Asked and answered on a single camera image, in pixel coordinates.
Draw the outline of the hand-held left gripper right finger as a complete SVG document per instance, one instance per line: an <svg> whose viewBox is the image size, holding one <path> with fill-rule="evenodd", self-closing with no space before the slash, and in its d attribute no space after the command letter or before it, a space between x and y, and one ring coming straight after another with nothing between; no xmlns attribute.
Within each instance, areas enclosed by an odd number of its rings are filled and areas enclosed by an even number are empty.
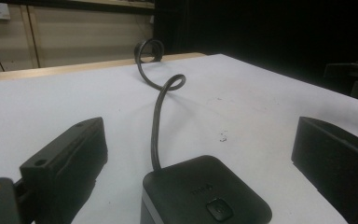
<svg viewBox="0 0 358 224"><path fill-rule="evenodd" d="M295 167L349 224L358 224L358 137L331 123L301 117Z"/></svg>

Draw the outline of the black curtain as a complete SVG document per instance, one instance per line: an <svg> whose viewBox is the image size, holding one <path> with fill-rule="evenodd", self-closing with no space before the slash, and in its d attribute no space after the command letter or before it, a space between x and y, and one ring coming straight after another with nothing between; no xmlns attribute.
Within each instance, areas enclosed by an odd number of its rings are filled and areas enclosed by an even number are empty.
<svg viewBox="0 0 358 224"><path fill-rule="evenodd" d="M329 63L358 61L358 0L154 0L154 37L169 53L225 54L348 93Z"/></svg>

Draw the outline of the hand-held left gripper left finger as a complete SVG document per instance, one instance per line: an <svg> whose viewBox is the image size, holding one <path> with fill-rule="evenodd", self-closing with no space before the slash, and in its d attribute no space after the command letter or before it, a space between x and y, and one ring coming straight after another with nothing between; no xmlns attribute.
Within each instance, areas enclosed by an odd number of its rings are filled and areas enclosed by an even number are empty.
<svg viewBox="0 0 358 224"><path fill-rule="evenodd" d="M107 163L103 120L72 126L21 165L24 187L35 196L36 224L71 224Z"/></svg>

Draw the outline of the black power strip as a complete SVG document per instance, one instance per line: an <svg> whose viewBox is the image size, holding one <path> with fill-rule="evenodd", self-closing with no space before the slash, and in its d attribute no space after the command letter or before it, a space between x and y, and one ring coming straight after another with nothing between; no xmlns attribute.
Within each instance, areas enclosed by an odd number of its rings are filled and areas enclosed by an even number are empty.
<svg viewBox="0 0 358 224"><path fill-rule="evenodd" d="M143 179L140 224L269 224L269 205L213 156Z"/></svg>

